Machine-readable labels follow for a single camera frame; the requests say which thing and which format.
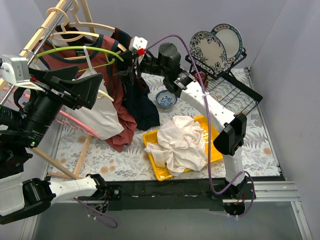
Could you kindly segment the cream hanger front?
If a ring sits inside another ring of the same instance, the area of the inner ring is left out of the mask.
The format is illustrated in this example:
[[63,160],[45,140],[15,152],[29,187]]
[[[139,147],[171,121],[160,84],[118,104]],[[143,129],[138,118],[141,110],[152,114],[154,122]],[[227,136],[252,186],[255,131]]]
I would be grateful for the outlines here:
[[114,99],[111,97],[111,96],[109,96],[109,94],[108,93],[106,93],[106,92],[104,92],[104,91],[102,91],[102,90],[98,90],[98,95],[97,95],[97,99],[103,99],[103,98],[107,98],[107,99],[109,99],[111,102],[114,102]]

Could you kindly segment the white camisole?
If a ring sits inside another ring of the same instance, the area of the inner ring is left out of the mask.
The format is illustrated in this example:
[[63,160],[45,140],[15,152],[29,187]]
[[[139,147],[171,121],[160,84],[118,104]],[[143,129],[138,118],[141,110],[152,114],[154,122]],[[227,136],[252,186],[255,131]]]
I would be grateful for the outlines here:
[[[102,64],[94,63],[93,58],[90,58],[89,51],[86,46],[83,47],[86,63],[84,66],[79,66],[80,70],[73,80],[82,79],[84,77],[89,77],[98,73],[98,66],[103,64],[109,64],[107,60],[107,53],[102,52]],[[108,94],[111,97],[111,94],[108,93],[104,86],[104,80],[107,79],[103,73],[104,78],[102,79],[99,91],[102,91]],[[73,116],[87,127],[92,129],[101,140],[107,140],[117,134],[120,134],[124,127],[120,124],[117,111],[109,97],[104,96],[101,92],[98,92],[97,98],[95,98],[95,104],[92,109],[87,109],[82,107],[80,109],[72,110],[69,107],[65,107],[65,112]]]

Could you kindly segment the pink hanger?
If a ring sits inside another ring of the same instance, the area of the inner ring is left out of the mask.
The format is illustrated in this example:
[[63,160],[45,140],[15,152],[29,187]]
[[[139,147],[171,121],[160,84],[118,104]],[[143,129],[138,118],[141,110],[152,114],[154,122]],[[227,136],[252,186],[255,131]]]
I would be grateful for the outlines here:
[[100,136],[90,127],[76,119],[75,117],[71,116],[70,114],[60,110],[57,114],[55,121],[62,125],[67,125],[69,128],[74,130],[80,130],[84,134],[90,135],[94,138],[99,138]]

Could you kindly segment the red tank top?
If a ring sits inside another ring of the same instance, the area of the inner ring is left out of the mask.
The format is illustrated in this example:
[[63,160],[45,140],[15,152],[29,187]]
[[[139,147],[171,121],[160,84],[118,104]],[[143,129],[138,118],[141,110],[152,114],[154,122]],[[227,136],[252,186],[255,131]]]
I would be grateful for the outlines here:
[[117,58],[111,54],[95,51],[94,48],[116,52],[118,41],[108,36],[100,35],[92,44],[82,49],[66,49],[41,56],[39,59],[50,70],[78,66],[77,79],[88,74],[101,73],[103,80],[100,90],[108,94],[97,99],[92,109],[82,107],[78,110],[67,108],[67,112],[91,128],[101,140],[104,140],[117,152],[130,145],[137,128],[135,118],[122,105],[123,84],[114,74],[117,73]]

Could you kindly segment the green hanger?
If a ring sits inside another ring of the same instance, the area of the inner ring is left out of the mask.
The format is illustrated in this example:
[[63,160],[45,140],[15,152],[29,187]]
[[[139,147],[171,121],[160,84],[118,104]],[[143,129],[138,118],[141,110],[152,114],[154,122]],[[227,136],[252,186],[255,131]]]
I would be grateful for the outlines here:
[[101,47],[64,46],[43,48],[36,57],[49,69],[57,70],[76,66],[80,73],[93,70],[97,73],[112,68],[116,62],[124,62],[119,53]]

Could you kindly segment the white tank top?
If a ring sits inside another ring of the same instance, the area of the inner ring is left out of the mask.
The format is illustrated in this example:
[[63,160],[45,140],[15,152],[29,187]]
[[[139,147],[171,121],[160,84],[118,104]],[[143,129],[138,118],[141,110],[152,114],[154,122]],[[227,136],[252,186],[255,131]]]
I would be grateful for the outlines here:
[[200,123],[186,115],[176,115],[157,131],[157,143],[148,142],[157,167],[167,167],[175,177],[186,169],[200,171],[207,165],[206,141]]

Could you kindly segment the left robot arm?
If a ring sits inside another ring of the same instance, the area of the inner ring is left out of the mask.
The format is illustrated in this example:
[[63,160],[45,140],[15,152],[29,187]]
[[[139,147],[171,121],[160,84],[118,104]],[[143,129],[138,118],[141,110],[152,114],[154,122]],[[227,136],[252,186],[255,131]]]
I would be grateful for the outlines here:
[[72,110],[91,109],[97,99],[102,73],[76,78],[79,68],[30,69],[36,89],[28,102],[17,110],[2,105],[0,123],[0,222],[9,224],[38,215],[58,198],[106,196],[103,178],[94,174],[84,180],[71,180],[66,186],[32,178],[23,180],[24,163],[32,158],[28,149],[36,148],[63,106]]

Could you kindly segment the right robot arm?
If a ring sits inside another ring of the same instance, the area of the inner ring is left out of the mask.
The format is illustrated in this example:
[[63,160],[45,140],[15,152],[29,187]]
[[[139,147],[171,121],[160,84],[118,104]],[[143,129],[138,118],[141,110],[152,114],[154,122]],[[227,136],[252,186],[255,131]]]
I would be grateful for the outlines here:
[[193,106],[208,120],[208,127],[218,132],[215,139],[209,138],[209,146],[214,146],[223,157],[225,167],[225,183],[216,190],[210,186],[213,197],[237,199],[245,193],[255,196],[254,184],[249,173],[243,169],[242,146],[246,136],[247,117],[235,114],[212,98],[195,80],[194,76],[180,66],[181,55],[177,47],[169,42],[161,44],[158,56],[154,57],[144,48],[128,49],[119,54],[121,60],[129,61],[126,70],[117,73],[117,77],[133,83],[140,73],[162,76],[166,89],[175,96]]

